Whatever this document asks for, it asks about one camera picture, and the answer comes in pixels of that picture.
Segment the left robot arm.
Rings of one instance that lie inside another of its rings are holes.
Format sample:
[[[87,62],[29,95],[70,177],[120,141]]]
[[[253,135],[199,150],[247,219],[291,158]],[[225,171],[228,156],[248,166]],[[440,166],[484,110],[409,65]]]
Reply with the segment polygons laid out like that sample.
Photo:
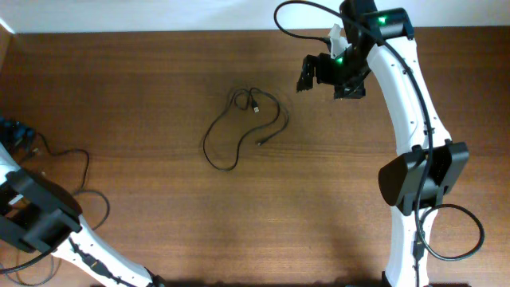
[[[104,286],[164,286],[146,267],[103,241],[84,219],[80,204],[63,187],[20,166],[12,154],[29,149],[34,129],[1,119],[1,240],[35,258],[1,269],[9,275],[53,256],[82,269]]]

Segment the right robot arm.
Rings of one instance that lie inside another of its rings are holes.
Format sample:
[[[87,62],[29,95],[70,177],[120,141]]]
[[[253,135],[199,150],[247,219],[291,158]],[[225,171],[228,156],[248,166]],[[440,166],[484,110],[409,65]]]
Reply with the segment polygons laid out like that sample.
[[[379,10],[372,1],[344,1],[334,13],[341,26],[323,42],[327,53],[304,58],[299,92],[331,85],[336,99],[364,96],[374,74],[382,90],[396,153],[379,170],[379,190],[391,213],[390,256],[382,286],[427,286],[434,219],[467,164],[465,143],[455,143],[437,115],[418,61],[414,27],[403,8]]]

